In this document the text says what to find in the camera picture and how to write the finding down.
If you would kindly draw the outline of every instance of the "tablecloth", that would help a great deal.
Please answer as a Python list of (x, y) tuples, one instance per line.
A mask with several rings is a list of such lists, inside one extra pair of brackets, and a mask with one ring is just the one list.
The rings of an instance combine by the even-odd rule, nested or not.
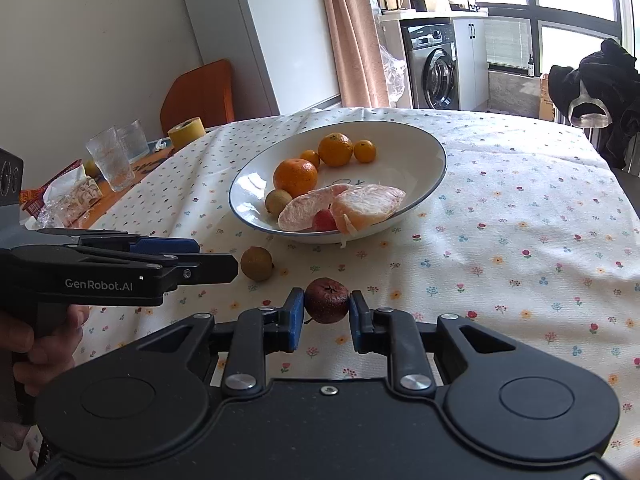
[[(234, 217), (228, 190), (247, 161), (287, 136), (331, 123), (339, 131), (354, 120), (418, 126), (443, 144), (446, 177), (409, 219), (341, 249), (274, 238)], [(372, 308), (392, 306), (425, 322), (453, 312), (592, 370), (621, 406), (605, 458), (640, 478), (640, 221), (581, 130), (493, 114), (361, 108), (233, 123), (181, 150), (94, 227), (193, 237), (202, 251), (238, 259), (262, 246), (276, 269), (263, 283), (241, 274), (230, 285), (181, 287), (158, 308), (94, 307), (78, 363), (195, 312), (228, 321), (282, 304), (291, 287), (327, 276), (362, 290)], [(346, 318), (310, 323), (294, 354), (268, 357), (271, 377), (385, 373), (384, 358), (353, 351)]]

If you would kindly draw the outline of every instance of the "pink curtain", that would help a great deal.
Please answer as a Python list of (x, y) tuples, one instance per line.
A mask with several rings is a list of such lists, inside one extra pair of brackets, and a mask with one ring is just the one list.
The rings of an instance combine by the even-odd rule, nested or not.
[(388, 107), (376, 24), (369, 0), (324, 0), (342, 105)]

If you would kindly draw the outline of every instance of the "orange chair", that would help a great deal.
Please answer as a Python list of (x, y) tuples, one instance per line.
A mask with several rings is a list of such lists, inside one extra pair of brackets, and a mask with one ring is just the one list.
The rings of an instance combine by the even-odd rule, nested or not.
[(160, 109), (164, 134), (192, 117), (200, 117), (205, 128), (236, 120), (231, 95), (231, 63), (226, 59), (182, 74), (169, 88)]

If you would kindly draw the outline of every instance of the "drinking glass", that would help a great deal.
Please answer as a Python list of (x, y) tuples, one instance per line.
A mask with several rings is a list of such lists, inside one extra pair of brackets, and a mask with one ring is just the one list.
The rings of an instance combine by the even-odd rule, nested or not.
[(139, 120), (116, 130), (116, 134), (131, 164), (149, 153), (149, 145)]
[(111, 189), (118, 192), (133, 184), (136, 175), (113, 126), (89, 140), (86, 148)]

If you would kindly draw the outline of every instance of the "white plate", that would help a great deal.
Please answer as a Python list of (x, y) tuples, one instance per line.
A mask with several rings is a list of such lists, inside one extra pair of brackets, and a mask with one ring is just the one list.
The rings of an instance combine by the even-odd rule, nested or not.
[(264, 198), (273, 189), (273, 172), (286, 158), (297, 158), (305, 150), (317, 150), (320, 140), (340, 132), (352, 142), (368, 139), (377, 147), (377, 156), (370, 164), (361, 164), (355, 157), (340, 168), (325, 164), (318, 170), (316, 188), (339, 182), (349, 184), (382, 184), (402, 189), (406, 193), (402, 207), (383, 222), (360, 231), (364, 238), (398, 223), (438, 187), (447, 169), (447, 156), (442, 145), (431, 134), (408, 124), (386, 121), (355, 121), (330, 124), (281, 140), (250, 160), (234, 179), (229, 191), (232, 211), (245, 224), (266, 233), (284, 236), (309, 244), (341, 242), (338, 231), (291, 233), (278, 227), (264, 207)]

